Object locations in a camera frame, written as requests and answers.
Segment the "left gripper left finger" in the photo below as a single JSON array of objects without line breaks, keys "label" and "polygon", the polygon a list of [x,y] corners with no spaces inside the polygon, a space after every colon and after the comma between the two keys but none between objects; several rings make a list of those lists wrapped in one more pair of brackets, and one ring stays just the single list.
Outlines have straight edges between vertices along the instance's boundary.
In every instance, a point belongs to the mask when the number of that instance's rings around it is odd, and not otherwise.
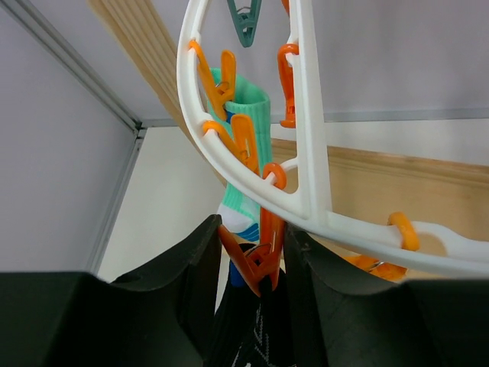
[{"label": "left gripper left finger", "polygon": [[221,219],[113,282],[86,272],[1,275],[3,366],[202,366]]}]

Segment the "orange clothes peg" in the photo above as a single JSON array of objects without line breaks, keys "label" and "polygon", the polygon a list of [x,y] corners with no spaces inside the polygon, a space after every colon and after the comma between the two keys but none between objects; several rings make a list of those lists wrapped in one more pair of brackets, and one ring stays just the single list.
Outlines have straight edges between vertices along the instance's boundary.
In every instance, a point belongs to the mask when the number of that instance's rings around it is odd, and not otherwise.
[{"label": "orange clothes peg", "polygon": [[218,228],[219,239],[239,274],[249,288],[260,297],[260,282],[269,277],[272,290],[278,285],[285,222],[276,214],[261,207],[259,245],[243,252],[233,235],[223,226]]}]

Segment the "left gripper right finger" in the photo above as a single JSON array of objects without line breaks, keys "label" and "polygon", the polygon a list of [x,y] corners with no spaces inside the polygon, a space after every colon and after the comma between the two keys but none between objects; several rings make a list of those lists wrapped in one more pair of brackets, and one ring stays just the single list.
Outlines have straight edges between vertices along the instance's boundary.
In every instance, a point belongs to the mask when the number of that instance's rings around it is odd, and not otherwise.
[{"label": "left gripper right finger", "polygon": [[486,280],[385,281],[288,226],[284,257],[300,366],[486,366]]}]

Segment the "white round clip hanger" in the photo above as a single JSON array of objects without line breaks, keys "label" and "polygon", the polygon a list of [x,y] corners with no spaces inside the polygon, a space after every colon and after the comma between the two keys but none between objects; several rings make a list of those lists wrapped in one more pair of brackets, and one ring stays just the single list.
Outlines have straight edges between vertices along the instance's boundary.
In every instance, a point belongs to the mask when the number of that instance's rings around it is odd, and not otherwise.
[{"label": "white round clip hanger", "polygon": [[210,122],[211,115],[204,111],[199,96],[197,72],[203,58],[195,45],[201,38],[207,8],[206,1],[191,1],[187,5],[176,57],[178,95],[186,126],[198,149],[230,184],[286,221],[353,252],[432,274],[465,277],[488,274],[487,242],[467,239],[438,224],[414,222],[417,234],[434,236],[447,251],[445,257],[425,255],[403,249],[401,231],[393,226],[364,222],[332,211],[312,2],[290,3],[289,39],[299,48],[298,55],[291,59],[293,91],[298,101],[297,156],[281,167],[285,171],[298,170],[298,190],[285,193],[274,188],[270,179],[259,178],[238,162],[236,154],[215,132],[205,132],[204,125]]}]

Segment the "black white striped sock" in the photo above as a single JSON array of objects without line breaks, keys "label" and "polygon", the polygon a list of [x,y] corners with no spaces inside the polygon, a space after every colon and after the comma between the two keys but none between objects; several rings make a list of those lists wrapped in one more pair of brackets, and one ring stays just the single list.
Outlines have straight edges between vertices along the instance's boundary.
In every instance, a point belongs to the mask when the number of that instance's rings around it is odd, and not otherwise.
[{"label": "black white striped sock", "polygon": [[205,366],[295,366],[287,276],[279,272],[273,290],[269,278],[257,296],[233,262],[215,312]]}]

